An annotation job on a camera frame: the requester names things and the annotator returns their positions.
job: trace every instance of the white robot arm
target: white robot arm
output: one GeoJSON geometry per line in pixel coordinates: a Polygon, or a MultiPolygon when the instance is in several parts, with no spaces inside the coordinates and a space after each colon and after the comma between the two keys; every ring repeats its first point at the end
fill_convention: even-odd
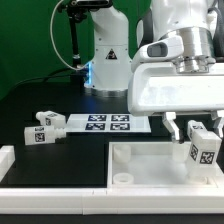
{"type": "MultiPolygon", "coordinates": [[[[61,0],[54,10],[63,3],[61,0]]],[[[129,23],[127,17],[113,7],[112,0],[70,0],[63,9],[70,10],[76,23],[80,23],[90,12],[94,24],[94,58],[83,68],[88,67],[88,80],[84,87],[87,93],[103,97],[121,97],[127,95],[128,83],[131,78],[131,59],[129,57],[129,23]]],[[[61,61],[68,65],[58,53],[53,40],[52,43],[61,61]]]]}
{"type": "MultiPolygon", "coordinates": [[[[149,11],[152,24],[149,27],[153,38],[148,37],[153,43],[141,46],[145,37],[139,35],[140,49],[132,63],[134,75],[128,91],[128,108],[132,114],[151,116],[159,113],[170,117],[168,113],[218,113],[224,109],[224,64],[215,60],[210,32],[215,17],[208,13],[209,8],[215,5],[216,1],[207,0],[152,0],[149,11]],[[181,37],[183,41],[184,50],[176,57],[161,57],[161,60],[157,57],[153,61],[147,55],[142,56],[147,46],[172,37],[181,37]]],[[[139,23],[137,30],[144,30],[141,28],[143,25],[139,23]]],[[[221,123],[216,124],[219,130],[220,126],[223,127],[221,123]]],[[[171,133],[175,133],[173,140],[179,141],[178,130],[176,127],[172,129],[173,120],[164,119],[164,124],[171,127],[171,133]]]]}

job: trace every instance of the black cable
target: black cable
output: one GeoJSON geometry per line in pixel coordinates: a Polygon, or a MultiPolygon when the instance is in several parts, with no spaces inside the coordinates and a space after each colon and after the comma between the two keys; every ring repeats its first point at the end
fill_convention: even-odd
{"type": "Polygon", "coordinates": [[[218,3],[218,0],[214,0],[214,2],[212,3],[211,7],[215,7],[217,3],[218,3]]]}
{"type": "Polygon", "coordinates": [[[73,52],[73,60],[72,65],[73,67],[77,67],[78,64],[81,64],[81,58],[79,55],[79,45],[78,45],[78,36],[76,30],[76,19],[77,13],[73,12],[74,8],[68,7],[67,14],[69,17],[69,24],[70,24],[70,34],[72,40],[72,52],[73,52]]]}
{"type": "Polygon", "coordinates": [[[10,90],[10,92],[13,91],[15,88],[17,88],[18,86],[20,86],[20,85],[22,85],[24,83],[27,83],[27,82],[43,80],[43,79],[46,79],[46,78],[48,78],[48,79],[55,79],[55,78],[65,78],[65,77],[71,77],[71,74],[69,74],[69,75],[57,75],[57,76],[52,76],[52,77],[44,76],[44,77],[35,77],[35,78],[32,78],[32,79],[25,79],[25,80],[23,80],[21,82],[16,83],[12,87],[12,89],[10,90]]]}
{"type": "Polygon", "coordinates": [[[56,71],[54,71],[54,72],[51,72],[51,73],[47,76],[47,78],[44,78],[44,79],[43,79],[43,82],[47,82],[48,79],[49,79],[50,77],[55,76],[55,75],[57,75],[58,73],[66,72],[66,71],[70,71],[70,70],[71,70],[70,68],[61,68],[61,69],[58,69],[58,70],[56,70],[56,71]]]}

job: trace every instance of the white block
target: white block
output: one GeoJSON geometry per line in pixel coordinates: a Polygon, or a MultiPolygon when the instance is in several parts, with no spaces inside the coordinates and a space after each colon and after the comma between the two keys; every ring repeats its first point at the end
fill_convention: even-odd
{"type": "Polygon", "coordinates": [[[221,139],[213,132],[194,131],[186,161],[190,176],[211,177],[217,175],[216,160],[221,139]]]}
{"type": "Polygon", "coordinates": [[[113,152],[114,161],[117,163],[128,163],[131,160],[130,145],[115,145],[113,152]]]}
{"type": "Polygon", "coordinates": [[[65,116],[53,111],[38,112],[36,118],[43,126],[54,126],[55,128],[65,128],[66,126],[65,116]]]}
{"type": "Polygon", "coordinates": [[[0,149],[0,181],[2,181],[14,161],[14,146],[3,146],[0,149]]]}
{"type": "Polygon", "coordinates": [[[189,121],[188,122],[188,127],[187,127],[187,135],[192,140],[193,137],[193,132],[195,131],[206,131],[207,129],[205,128],[204,124],[202,122],[196,122],[196,121],[189,121]]]}
{"type": "Polygon", "coordinates": [[[54,126],[26,127],[24,130],[25,144],[50,144],[55,143],[55,139],[65,138],[65,129],[55,129],[54,126]]]}

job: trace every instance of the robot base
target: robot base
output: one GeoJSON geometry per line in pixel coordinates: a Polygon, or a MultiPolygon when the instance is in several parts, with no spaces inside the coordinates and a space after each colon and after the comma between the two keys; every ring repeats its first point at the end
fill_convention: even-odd
{"type": "Polygon", "coordinates": [[[126,97],[128,90],[123,91],[107,91],[107,90],[97,90],[93,87],[87,87],[85,85],[85,93],[100,97],[126,97]]]}

